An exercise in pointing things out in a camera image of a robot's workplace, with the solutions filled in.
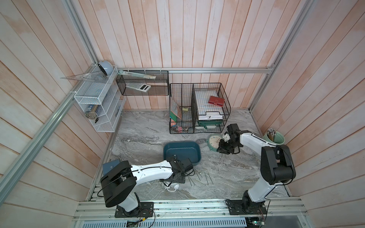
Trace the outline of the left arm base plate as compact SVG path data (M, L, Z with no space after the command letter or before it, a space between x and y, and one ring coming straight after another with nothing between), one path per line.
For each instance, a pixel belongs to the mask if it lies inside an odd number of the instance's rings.
M130 212L117 205L115 218L149 218L153 217L154 203L151 201L139 203L139 205Z

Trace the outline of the teal plastic storage box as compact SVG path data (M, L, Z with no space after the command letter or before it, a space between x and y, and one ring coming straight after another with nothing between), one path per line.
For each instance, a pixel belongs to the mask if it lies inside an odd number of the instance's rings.
M193 166L201 162L202 155L198 143L193 141L169 142L163 148L163 159L167 160L172 156L176 156L179 160L190 159Z

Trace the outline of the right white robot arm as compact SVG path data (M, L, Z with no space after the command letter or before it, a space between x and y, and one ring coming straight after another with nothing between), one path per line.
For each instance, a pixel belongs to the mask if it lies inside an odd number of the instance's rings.
M227 126L223 138L219 141L217 152L236 154L242 147L248 147L260 155L260 178L244 193L246 205L259 204L276 188L285 185L296 177L294 162L288 146L275 144L259 138L251 131L240 130L236 123Z

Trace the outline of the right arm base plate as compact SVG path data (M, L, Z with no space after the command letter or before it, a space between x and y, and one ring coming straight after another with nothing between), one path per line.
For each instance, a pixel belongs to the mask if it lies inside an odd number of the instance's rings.
M226 199L225 204L229 209L230 215L266 215L267 209L265 202L251 202L250 199L233 200Z

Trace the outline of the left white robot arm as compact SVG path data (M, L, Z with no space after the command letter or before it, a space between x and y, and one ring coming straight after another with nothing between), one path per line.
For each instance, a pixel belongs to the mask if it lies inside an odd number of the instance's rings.
M186 176L193 172L194 166L190 159L179 160L176 156L148 165L120 161L100 179L105 206L116 206L128 217L136 216L143 206L135 187L156 180L169 184L185 183Z

